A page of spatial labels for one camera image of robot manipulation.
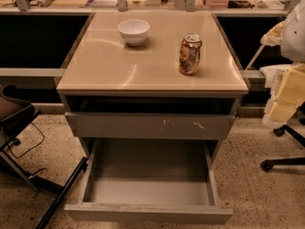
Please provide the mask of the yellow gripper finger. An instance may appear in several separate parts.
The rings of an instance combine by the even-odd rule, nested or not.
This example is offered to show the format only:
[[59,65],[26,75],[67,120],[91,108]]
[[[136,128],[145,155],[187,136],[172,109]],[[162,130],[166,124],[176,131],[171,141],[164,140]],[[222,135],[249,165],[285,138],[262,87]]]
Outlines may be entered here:
[[305,64],[294,63],[287,70],[277,70],[267,101],[263,124],[268,128],[285,125],[305,102]]
[[284,21],[277,23],[272,27],[267,33],[265,33],[261,39],[260,43],[265,46],[274,47],[281,44],[281,34],[284,26]]

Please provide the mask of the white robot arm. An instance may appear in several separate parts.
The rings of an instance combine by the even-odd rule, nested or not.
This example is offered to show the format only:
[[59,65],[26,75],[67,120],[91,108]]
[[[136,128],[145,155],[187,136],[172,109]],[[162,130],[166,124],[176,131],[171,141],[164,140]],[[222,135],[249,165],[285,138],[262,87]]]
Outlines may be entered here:
[[279,45],[281,55],[292,61],[288,70],[275,72],[264,110],[264,125],[277,129],[305,102],[305,0],[300,0],[283,22],[264,34],[260,43]]

